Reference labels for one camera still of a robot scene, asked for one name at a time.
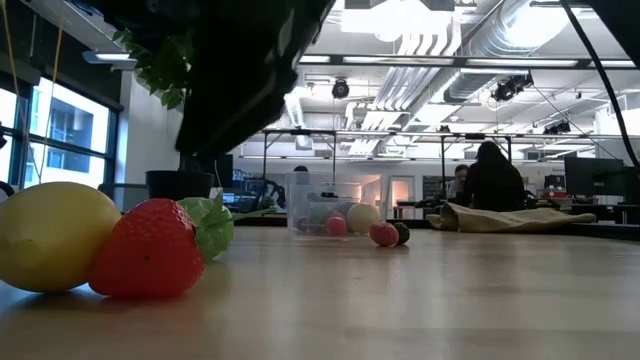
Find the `pink raspberry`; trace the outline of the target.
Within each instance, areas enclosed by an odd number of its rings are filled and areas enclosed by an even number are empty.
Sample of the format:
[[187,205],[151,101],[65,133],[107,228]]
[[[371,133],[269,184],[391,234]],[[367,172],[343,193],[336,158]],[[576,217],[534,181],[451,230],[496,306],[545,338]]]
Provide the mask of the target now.
[[399,241],[399,233],[391,223],[375,223],[369,229],[371,240],[379,246],[395,246]]

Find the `small yellow lemon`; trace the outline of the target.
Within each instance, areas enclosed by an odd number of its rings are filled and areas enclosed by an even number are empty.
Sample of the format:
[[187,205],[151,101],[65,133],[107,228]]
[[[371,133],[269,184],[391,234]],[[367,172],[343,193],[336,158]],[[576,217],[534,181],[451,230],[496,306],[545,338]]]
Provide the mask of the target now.
[[379,211],[371,204],[356,203],[348,210],[346,220],[351,232],[366,234],[379,221]]

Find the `black gantry frame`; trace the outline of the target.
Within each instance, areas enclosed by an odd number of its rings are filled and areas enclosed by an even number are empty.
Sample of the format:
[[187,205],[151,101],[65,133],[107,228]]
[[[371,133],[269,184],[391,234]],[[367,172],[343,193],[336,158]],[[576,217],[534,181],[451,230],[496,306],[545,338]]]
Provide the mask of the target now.
[[512,140],[513,137],[508,134],[488,134],[488,133],[444,133],[437,132],[436,137],[440,143],[440,163],[441,163],[441,188],[443,194],[447,192],[446,179],[446,151],[445,142],[448,138],[453,138],[455,142],[458,140],[475,141],[491,139],[496,145],[507,153],[507,159],[512,161]]
[[263,178],[266,181],[266,162],[267,162],[267,150],[270,147],[270,145],[268,144],[268,136],[271,134],[277,134],[278,138],[281,135],[284,134],[288,134],[291,136],[311,136],[311,135],[318,135],[318,136],[331,136],[333,138],[333,143],[329,143],[330,148],[333,150],[333,155],[331,157],[331,161],[332,161],[332,181],[335,182],[336,179],[336,145],[337,145],[337,139],[338,139],[338,134],[336,130],[322,130],[322,129],[304,129],[304,128],[291,128],[291,129],[264,129],[261,131],[261,133],[264,135],[264,144],[263,144],[263,166],[262,166],[262,171],[263,171]]

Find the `large yellow lemon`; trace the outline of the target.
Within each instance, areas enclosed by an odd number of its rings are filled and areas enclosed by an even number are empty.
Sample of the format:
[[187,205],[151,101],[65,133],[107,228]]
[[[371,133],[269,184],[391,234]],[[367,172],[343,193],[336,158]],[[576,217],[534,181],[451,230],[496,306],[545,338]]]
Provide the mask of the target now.
[[88,281],[121,212],[99,190],[73,182],[34,185],[0,203],[0,280],[58,293]]

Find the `black monitor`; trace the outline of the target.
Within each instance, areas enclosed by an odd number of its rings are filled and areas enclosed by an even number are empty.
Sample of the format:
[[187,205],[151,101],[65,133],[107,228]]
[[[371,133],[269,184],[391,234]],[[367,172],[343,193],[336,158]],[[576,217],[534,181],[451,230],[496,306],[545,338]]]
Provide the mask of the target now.
[[181,155],[180,167],[184,171],[211,174],[214,178],[215,187],[232,187],[234,166],[231,154],[223,154],[215,159],[202,161],[195,156]]
[[627,204],[640,205],[640,168],[625,167],[623,180],[625,202]]
[[569,157],[564,159],[564,168],[570,195],[624,195],[622,160]]

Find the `artificial green leafy tree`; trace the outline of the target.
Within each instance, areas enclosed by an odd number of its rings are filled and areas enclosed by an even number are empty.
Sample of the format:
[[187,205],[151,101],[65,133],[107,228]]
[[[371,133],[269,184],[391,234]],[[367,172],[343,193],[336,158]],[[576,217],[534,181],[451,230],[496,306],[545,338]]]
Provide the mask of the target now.
[[149,88],[151,95],[158,94],[161,104],[168,110],[184,106],[191,94],[192,36],[188,33],[169,35],[153,49],[143,45],[128,29],[113,35],[136,61],[134,71]]

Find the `brown paper bag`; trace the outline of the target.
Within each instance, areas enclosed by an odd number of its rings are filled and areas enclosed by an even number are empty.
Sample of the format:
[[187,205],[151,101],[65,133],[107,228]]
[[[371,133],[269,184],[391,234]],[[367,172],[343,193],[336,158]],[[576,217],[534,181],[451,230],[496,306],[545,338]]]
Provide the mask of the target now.
[[569,224],[591,224],[597,218],[591,213],[570,215],[552,208],[495,212],[447,202],[439,214],[429,214],[426,220],[433,228],[441,231],[530,233],[559,229]]

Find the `clear plastic tupperware container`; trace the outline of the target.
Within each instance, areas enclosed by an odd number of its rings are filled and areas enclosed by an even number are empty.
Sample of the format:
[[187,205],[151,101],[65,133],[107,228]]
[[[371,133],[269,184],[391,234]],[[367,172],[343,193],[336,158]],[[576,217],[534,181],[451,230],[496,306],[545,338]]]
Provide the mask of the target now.
[[294,239],[316,240],[349,240],[369,235],[348,233],[342,237],[331,237],[313,234],[309,231],[309,217],[311,210],[318,206],[330,209],[329,217],[346,217],[332,210],[340,201],[367,203],[375,206],[379,211],[379,221],[386,219],[388,210],[389,179],[385,175],[336,173],[335,182],[332,173],[321,172],[291,172],[286,178],[287,190],[287,226],[289,234]]

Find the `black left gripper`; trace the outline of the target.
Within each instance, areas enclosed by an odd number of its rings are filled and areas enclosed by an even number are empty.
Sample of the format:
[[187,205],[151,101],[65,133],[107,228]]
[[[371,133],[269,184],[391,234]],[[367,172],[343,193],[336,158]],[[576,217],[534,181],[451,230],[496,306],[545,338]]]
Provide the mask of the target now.
[[201,26],[278,29],[291,17],[320,19],[335,0],[99,0],[107,23],[134,34],[169,35]]

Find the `silver ceiling air duct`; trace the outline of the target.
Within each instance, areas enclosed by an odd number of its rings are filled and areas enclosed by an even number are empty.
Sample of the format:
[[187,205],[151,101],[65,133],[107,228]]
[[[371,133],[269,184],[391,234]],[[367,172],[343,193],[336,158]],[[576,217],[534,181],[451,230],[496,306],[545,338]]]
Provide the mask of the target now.
[[[568,24],[563,8],[533,7],[534,0],[504,0],[475,35],[462,46],[469,57],[527,57],[555,38]],[[450,72],[445,102],[462,103],[492,83],[497,74]]]

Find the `large window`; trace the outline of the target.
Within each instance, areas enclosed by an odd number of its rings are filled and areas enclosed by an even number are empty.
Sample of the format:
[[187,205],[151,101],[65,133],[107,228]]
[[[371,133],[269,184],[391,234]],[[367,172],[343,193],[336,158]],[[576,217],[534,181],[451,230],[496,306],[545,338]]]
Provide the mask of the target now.
[[0,181],[96,188],[113,177],[116,125],[114,111],[47,78],[16,92],[2,84]]

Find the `large red strawberry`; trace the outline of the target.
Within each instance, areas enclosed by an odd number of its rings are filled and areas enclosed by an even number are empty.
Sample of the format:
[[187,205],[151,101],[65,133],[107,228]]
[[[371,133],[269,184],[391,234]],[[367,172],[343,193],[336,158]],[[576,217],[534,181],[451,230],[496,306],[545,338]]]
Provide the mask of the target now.
[[165,298],[191,289],[230,245],[234,222],[272,208],[233,213],[215,198],[146,200],[126,212],[99,251],[90,288],[103,296]]

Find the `black plant pot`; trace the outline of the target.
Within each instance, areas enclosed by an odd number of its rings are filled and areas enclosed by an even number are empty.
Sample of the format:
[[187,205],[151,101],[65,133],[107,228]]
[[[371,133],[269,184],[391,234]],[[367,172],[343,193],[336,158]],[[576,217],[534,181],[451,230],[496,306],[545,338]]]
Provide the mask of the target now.
[[208,198],[214,176],[203,172],[150,170],[146,172],[145,183],[150,198],[179,201],[190,197]]

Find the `black ceiling spotlight cluster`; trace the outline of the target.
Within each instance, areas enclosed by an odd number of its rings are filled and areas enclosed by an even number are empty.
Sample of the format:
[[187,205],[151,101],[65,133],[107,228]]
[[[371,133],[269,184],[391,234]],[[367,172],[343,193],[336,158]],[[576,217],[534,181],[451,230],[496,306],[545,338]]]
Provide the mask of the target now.
[[496,102],[510,101],[533,84],[534,79],[530,72],[513,75],[499,81],[496,89],[491,92],[490,97]]

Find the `red cherry with stem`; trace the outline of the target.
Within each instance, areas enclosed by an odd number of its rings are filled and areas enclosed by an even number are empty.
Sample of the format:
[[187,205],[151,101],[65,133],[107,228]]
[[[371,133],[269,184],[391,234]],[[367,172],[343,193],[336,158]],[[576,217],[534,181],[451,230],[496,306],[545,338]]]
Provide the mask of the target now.
[[326,231],[331,237],[342,237],[348,233],[346,220],[340,216],[332,216],[326,221]]

